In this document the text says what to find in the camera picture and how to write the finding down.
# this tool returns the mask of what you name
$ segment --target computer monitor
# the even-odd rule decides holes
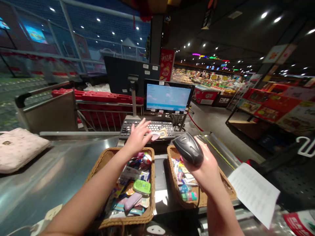
[[[131,95],[128,77],[137,78],[136,96],[143,97],[144,79],[159,80],[160,66],[117,57],[104,56],[108,83],[112,93]]]
[[[144,110],[184,114],[188,111],[195,86],[157,80],[144,80]]]

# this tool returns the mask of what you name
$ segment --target green package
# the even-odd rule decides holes
[[[151,193],[151,184],[143,180],[136,180],[134,182],[134,190],[138,193],[149,195]]]

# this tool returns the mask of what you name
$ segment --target stainless steel counter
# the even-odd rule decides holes
[[[44,136],[53,140],[52,147],[12,175],[0,175],[0,232],[6,235],[15,229],[33,225],[42,220],[47,211],[59,204],[67,203],[81,188],[101,152],[110,147],[123,146],[117,136],[104,133],[84,132],[80,135],[69,133],[47,133]],[[226,147],[209,132],[204,132],[214,146],[236,168],[238,160]],[[169,173],[166,163],[167,146],[154,143],[156,172],[156,212],[162,214],[181,210],[176,207],[170,190]],[[233,169],[208,144],[222,171],[229,176]],[[25,235],[25,231],[16,233]]]

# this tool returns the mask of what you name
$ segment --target red rope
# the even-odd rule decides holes
[[[191,116],[190,116],[189,113],[188,113],[188,115],[189,115],[191,121],[195,124],[195,126],[196,126],[198,129],[200,129],[201,132],[203,132],[203,130],[194,122],[193,118],[191,118]]]

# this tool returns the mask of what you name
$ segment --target paper sheet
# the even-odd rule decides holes
[[[246,163],[233,171],[228,180],[238,199],[269,229],[280,191]]]

